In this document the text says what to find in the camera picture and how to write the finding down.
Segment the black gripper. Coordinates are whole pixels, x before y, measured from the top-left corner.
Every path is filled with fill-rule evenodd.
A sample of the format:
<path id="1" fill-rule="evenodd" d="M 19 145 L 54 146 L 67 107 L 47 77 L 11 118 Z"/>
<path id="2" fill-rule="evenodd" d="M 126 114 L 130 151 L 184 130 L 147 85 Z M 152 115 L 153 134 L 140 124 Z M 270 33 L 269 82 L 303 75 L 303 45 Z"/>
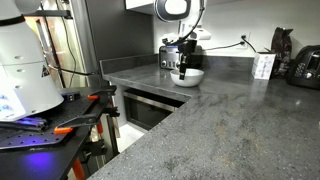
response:
<path id="1" fill-rule="evenodd" d="M 182 54 L 180 69 L 179 69 L 179 79 L 184 80 L 185 72 L 186 72 L 186 64 L 188 63 L 188 59 L 192 53 L 195 52 L 195 48 L 197 45 L 196 40 L 186 40 L 183 43 L 178 45 L 178 50 Z"/>

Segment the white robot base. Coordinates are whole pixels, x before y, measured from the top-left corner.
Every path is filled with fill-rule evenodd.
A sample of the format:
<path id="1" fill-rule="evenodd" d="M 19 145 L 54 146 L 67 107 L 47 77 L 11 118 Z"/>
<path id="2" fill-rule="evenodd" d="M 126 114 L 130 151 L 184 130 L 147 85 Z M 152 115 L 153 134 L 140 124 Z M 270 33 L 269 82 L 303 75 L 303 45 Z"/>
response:
<path id="1" fill-rule="evenodd" d="M 0 121 L 12 122 L 63 102 L 41 43 L 26 23 L 41 0 L 0 0 Z"/>

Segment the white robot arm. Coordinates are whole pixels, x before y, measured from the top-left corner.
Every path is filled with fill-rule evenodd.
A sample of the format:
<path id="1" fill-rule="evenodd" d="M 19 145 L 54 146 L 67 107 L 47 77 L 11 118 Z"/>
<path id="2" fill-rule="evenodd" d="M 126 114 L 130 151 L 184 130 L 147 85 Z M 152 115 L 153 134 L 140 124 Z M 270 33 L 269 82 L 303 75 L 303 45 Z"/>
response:
<path id="1" fill-rule="evenodd" d="M 211 33 L 202 26 L 207 0 L 154 0 L 154 11 L 164 22 L 179 22 L 178 36 L 162 42 L 166 46 L 177 46 L 181 53 L 179 79 L 185 78 L 191 54 L 198 40 L 210 40 Z"/>

